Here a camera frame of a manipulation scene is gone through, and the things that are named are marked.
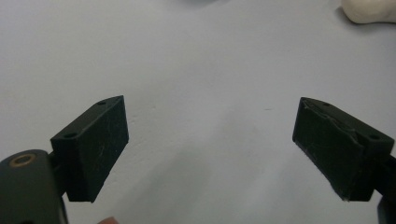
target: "screw hole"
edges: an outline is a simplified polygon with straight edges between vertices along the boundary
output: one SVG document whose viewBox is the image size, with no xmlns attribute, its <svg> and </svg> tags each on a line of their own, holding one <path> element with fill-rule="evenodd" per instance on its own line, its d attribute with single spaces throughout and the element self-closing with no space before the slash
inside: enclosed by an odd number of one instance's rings
<svg viewBox="0 0 396 224">
<path fill-rule="evenodd" d="M 34 159 L 35 159 L 35 154 L 33 154 L 33 153 L 20 155 L 16 158 L 12 159 L 12 161 L 9 163 L 9 166 L 21 167 L 21 166 L 29 164 Z"/>
<path fill-rule="evenodd" d="M 76 135 L 77 135 L 77 133 L 68 133 L 68 134 L 65 134 L 64 137 L 65 138 L 72 138 L 72 137 L 75 137 Z"/>
<path fill-rule="evenodd" d="M 374 139 L 374 140 L 378 140 L 378 139 L 379 139 L 379 136 L 378 136 L 378 135 L 375 135 L 375 134 L 371 134 L 371 135 L 370 135 L 370 138 L 371 138 L 371 139 Z"/>
</svg>

